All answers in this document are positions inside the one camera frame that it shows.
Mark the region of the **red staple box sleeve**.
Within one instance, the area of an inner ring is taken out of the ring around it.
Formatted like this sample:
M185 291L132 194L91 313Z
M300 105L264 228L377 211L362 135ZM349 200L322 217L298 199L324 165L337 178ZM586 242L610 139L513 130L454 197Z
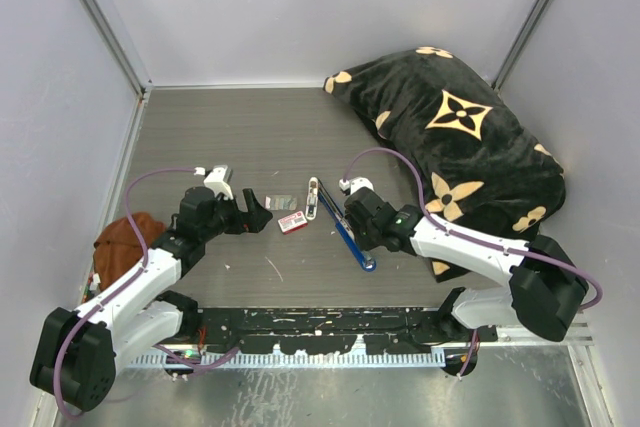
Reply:
M308 221L302 211L297 211L280 218L277 221L280 231L284 234L290 234L296 230L304 228L308 225Z

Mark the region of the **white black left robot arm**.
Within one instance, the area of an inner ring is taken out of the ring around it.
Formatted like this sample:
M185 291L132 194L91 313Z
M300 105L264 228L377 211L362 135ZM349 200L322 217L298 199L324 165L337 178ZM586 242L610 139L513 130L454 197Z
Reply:
M97 407L117 375L136 357L162 341L194 340L201 315L195 300L171 291L203 257L206 244L221 234L259 233L273 215L250 188L247 208L206 187L185 192L170 226L140 261L104 292L45 319L30 384L81 411Z

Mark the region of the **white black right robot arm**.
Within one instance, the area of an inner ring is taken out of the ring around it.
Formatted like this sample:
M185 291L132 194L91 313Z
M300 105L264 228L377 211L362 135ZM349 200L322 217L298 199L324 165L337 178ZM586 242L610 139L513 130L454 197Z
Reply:
M505 239L436 220L419 208L395 209L364 187L345 201L356 244L383 247L461 267L494 282L486 290L464 288L442 305L438 326L459 341L473 329L516 324L552 342L562 341L582 307L589 284L552 238Z

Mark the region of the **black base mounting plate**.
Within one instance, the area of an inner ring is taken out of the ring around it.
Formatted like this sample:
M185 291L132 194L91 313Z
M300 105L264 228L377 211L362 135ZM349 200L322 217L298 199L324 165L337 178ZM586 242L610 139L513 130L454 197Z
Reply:
M445 343L467 344L472 331L424 307L205 308L196 326L166 340L202 343L211 353L345 354L362 340L368 355L429 353Z

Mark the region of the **black floral plush blanket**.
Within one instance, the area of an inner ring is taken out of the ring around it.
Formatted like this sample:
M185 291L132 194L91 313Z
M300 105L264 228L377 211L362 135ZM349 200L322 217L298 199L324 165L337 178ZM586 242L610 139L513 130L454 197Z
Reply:
M563 167L488 83L444 49L423 46L348 67L323 89L415 166L426 209L446 221L531 240L564 204Z

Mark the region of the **brown cloth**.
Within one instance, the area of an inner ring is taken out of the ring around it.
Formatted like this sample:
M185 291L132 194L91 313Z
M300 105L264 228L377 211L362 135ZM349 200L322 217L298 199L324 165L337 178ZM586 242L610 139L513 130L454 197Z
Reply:
M148 247L164 232L163 222L147 212L132 215ZM94 242L94 272L101 290L109 288L143 256L142 247L127 217L109 224Z

